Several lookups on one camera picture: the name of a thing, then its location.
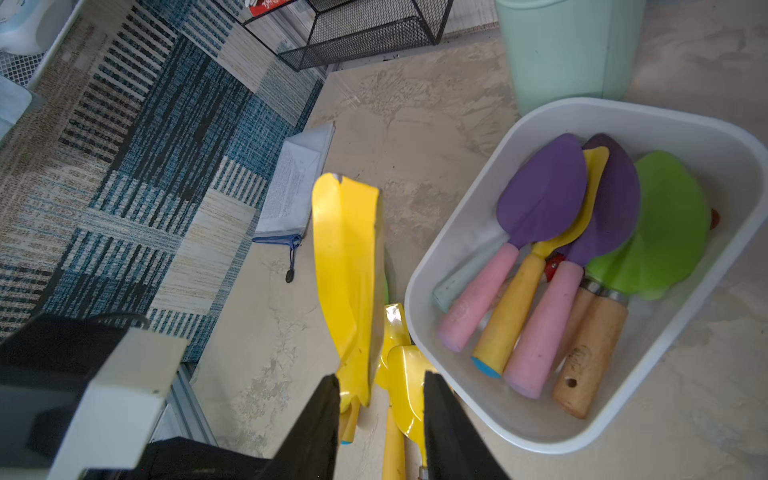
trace red object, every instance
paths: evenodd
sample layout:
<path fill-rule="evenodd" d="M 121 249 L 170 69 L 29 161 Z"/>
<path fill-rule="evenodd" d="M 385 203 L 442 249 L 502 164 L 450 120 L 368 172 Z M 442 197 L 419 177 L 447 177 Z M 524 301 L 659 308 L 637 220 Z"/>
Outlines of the red object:
<path fill-rule="evenodd" d="M 547 277 L 547 283 L 552 281 L 554 272 L 558 269 L 558 265 L 560 265 L 560 262 L 563 260 L 565 260 L 565 255 L 562 253 L 556 253 L 554 256 L 549 257 L 547 265 L 544 267 L 544 276 Z"/>
<path fill-rule="evenodd" d="M 712 220 L 710 221 L 710 230 L 714 230 L 714 227 L 717 227 L 720 225 L 720 214 L 717 213 L 717 210 L 712 210 Z"/>
<path fill-rule="evenodd" d="M 266 15 L 272 10 L 280 8 L 284 5 L 288 5 L 289 3 L 293 3 L 294 1 L 295 0 L 263 0 L 257 5 L 251 6 L 248 9 L 254 18 L 259 18 L 260 16 Z"/>

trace white container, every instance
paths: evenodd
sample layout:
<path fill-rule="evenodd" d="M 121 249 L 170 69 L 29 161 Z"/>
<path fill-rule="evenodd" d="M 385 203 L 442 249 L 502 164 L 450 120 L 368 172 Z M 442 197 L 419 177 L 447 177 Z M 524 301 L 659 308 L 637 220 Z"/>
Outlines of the white container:
<path fill-rule="evenodd" d="M 71 0 L 0 0 L 0 51 L 37 55 L 53 45 L 72 13 Z"/>
<path fill-rule="evenodd" d="M 442 313 L 432 291 L 459 262 L 501 233 L 495 209 L 518 168 L 559 134 L 583 140 L 604 132 L 634 159 L 654 151 L 678 157 L 699 180 L 722 221 L 703 259 L 655 303 L 633 298 L 630 316 L 587 420 L 551 399 L 550 379 L 530 400 L 501 379 L 482 375 L 470 360 L 479 331 L 461 354 L 436 336 Z M 406 291 L 406 318 L 416 345 L 495 432 L 523 449 L 578 450 L 602 433 L 699 309 L 768 215 L 768 151 L 742 128 L 713 118 L 593 98 L 570 98 L 525 115 L 505 135 L 416 268 Z"/>

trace white paper document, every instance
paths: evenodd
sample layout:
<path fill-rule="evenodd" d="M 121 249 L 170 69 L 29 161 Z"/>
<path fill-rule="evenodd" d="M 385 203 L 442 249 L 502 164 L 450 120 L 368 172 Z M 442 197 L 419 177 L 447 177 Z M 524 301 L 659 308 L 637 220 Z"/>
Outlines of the white paper document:
<path fill-rule="evenodd" d="M 312 189 L 323 172 L 332 137 L 333 124 L 328 124 L 285 140 L 253 241 L 304 235 L 312 210 Z"/>

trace yellow handle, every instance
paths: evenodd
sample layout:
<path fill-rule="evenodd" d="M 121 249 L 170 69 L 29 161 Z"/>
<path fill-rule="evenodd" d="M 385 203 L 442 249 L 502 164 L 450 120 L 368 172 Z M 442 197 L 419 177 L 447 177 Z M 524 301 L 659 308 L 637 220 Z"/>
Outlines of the yellow handle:
<path fill-rule="evenodd" d="M 416 442 L 416 445 L 419 447 L 419 452 L 422 454 L 422 467 L 419 471 L 425 471 L 427 469 L 427 441 L 424 437 L 422 437 L 418 442 Z"/>
<path fill-rule="evenodd" d="M 483 330 L 472 357 L 483 373 L 498 377 L 515 348 L 546 262 L 528 255 Z"/>
<path fill-rule="evenodd" d="M 349 408 L 339 415 L 339 441 L 348 445 L 355 439 L 357 416 L 360 414 L 360 399 L 354 397 L 349 402 Z"/>
<path fill-rule="evenodd" d="M 382 480 L 406 480 L 406 437 L 397 428 L 392 406 L 386 414 Z"/>

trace mint green trash can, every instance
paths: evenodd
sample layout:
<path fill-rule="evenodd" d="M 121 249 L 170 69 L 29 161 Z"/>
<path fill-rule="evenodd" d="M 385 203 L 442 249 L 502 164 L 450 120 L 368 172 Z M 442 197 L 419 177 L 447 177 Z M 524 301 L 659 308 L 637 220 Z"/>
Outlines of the mint green trash can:
<path fill-rule="evenodd" d="M 618 100 L 645 0 L 496 0 L 521 115 L 566 97 Z"/>

